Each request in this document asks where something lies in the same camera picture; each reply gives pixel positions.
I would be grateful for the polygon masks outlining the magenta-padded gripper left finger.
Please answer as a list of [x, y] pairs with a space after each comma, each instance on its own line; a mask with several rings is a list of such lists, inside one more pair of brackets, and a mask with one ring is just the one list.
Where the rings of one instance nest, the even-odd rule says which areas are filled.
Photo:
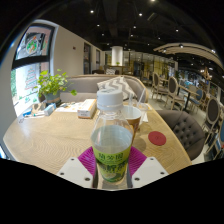
[[98, 170], [93, 149], [89, 147], [78, 157], [69, 158], [57, 176], [84, 188], [96, 188]]

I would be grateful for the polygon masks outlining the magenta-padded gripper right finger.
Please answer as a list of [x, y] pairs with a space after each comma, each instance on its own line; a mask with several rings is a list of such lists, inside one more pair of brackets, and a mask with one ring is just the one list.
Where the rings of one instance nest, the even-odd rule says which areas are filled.
[[127, 168], [127, 186], [140, 188], [168, 175], [155, 157], [146, 157], [138, 149], [130, 150]]

